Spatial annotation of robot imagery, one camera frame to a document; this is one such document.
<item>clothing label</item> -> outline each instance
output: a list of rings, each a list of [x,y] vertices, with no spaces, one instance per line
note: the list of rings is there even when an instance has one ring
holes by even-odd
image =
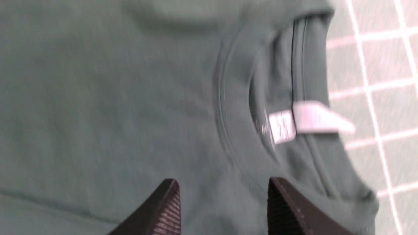
[[[296,137],[293,114],[290,110],[272,113],[268,119],[275,144],[288,142]]]
[[[318,101],[294,102],[296,130],[309,133],[355,133],[356,126]]]
[[[293,110],[268,116],[274,144],[292,141],[298,134],[355,133],[355,125],[318,101],[294,102]]]

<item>green t-shirt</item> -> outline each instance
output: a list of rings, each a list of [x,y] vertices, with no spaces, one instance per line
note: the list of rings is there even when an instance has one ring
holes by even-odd
[[[13,0],[0,8],[1,234],[103,235],[165,178],[182,234],[267,234],[281,176],[356,235],[375,194],[338,134],[272,141],[328,105],[323,0]]]

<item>gray cutting mat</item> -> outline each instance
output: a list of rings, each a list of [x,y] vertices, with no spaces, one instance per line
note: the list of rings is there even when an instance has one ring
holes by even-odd
[[[377,235],[418,235],[418,0],[331,0],[331,107],[357,126],[343,140],[376,190]]]

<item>ribbed grip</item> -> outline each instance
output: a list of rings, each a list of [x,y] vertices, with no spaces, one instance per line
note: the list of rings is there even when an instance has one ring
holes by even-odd
[[[267,221],[269,235],[353,235],[284,178],[270,178]]]
[[[109,235],[180,235],[180,187],[165,179],[125,221]]]

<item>white grid lines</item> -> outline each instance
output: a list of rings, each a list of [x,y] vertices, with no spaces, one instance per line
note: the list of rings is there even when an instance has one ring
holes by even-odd
[[[404,78],[404,79],[397,79],[388,82],[377,83],[373,85],[369,85],[366,87],[353,87],[346,90],[340,90],[335,92],[329,93],[330,100],[339,100],[350,96],[355,95],[363,95],[366,93],[366,89],[370,92],[381,91],[381,90],[388,90],[388,89],[395,89],[395,88],[402,88],[407,86],[413,86],[416,84],[416,80],[414,78]]]
[[[377,146],[378,146],[378,149],[379,149],[380,160],[381,160],[382,166],[383,166],[383,172],[384,172],[384,175],[385,175],[389,201],[390,201],[390,205],[391,205],[391,208],[392,208],[392,213],[393,213],[393,217],[394,217],[394,220],[395,220],[398,235],[402,235],[403,234],[402,227],[400,225],[400,220],[399,220],[398,212],[396,210],[396,205],[395,205],[395,199],[394,199],[393,192],[392,192],[392,182],[390,180],[390,172],[389,172],[389,168],[388,168],[388,165],[387,165],[387,162],[386,162],[385,152],[383,150],[383,144],[382,144],[382,141],[380,139],[380,131],[379,131],[379,127],[378,127],[378,124],[377,124],[377,118],[376,118],[375,108],[373,106],[372,96],[371,96],[371,93],[370,93],[370,89],[368,88],[369,81],[367,80],[367,73],[366,73],[366,66],[365,66],[365,59],[364,59],[362,42],[359,39],[359,35],[360,35],[359,26],[358,26],[358,23],[357,23],[356,15],[354,13],[354,7],[353,7],[352,1],[351,0],[346,0],[346,3],[347,3],[347,7],[348,7],[348,12],[350,14],[351,22],[353,24],[352,26],[353,26],[353,30],[354,30],[354,38],[355,38],[355,41],[356,41],[357,50],[358,50],[359,59],[360,59],[360,66],[361,66],[361,69],[362,69],[363,85],[364,85],[364,89],[365,89],[365,94],[366,94],[370,114],[371,114],[371,117],[372,117],[373,127],[374,127],[374,130],[375,130],[375,138],[377,140]]]
[[[402,32],[405,32],[406,30],[405,16],[403,15],[403,8],[399,0],[395,0],[395,8],[396,8],[396,13],[398,15],[400,29]],[[412,53],[411,43],[409,41],[409,35],[404,33],[402,35],[402,39],[403,39],[403,43],[406,49],[406,56],[408,57],[409,65],[411,67],[412,76],[415,79],[415,88],[416,88],[417,97],[418,97],[418,73],[417,73],[417,67],[415,65],[414,55]]]
[[[410,192],[412,190],[417,190],[417,189],[418,189],[418,181],[412,182],[409,184],[399,185],[398,187],[395,187],[392,189],[392,193],[399,194],[399,193],[404,193],[404,192]],[[377,192],[377,197],[379,198],[387,197],[388,195],[389,195],[389,192],[387,190],[381,190]]]
[[[418,27],[403,28],[396,30],[389,30],[385,32],[370,32],[362,33],[357,36],[360,42],[366,41],[383,41],[394,38],[404,38],[413,35],[418,35]],[[350,44],[355,44],[356,39],[354,36],[346,36],[343,38],[328,39],[326,41],[326,48],[332,49],[337,47],[342,47]]]
[[[418,136],[418,128],[403,130],[400,132],[390,133],[387,135],[383,135],[380,137],[382,142],[389,142],[393,140],[402,140],[409,137]],[[362,139],[362,140],[355,140],[350,141],[345,144],[346,150],[352,150],[356,148],[362,148],[370,145],[377,144],[377,140],[375,138],[370,139]]]

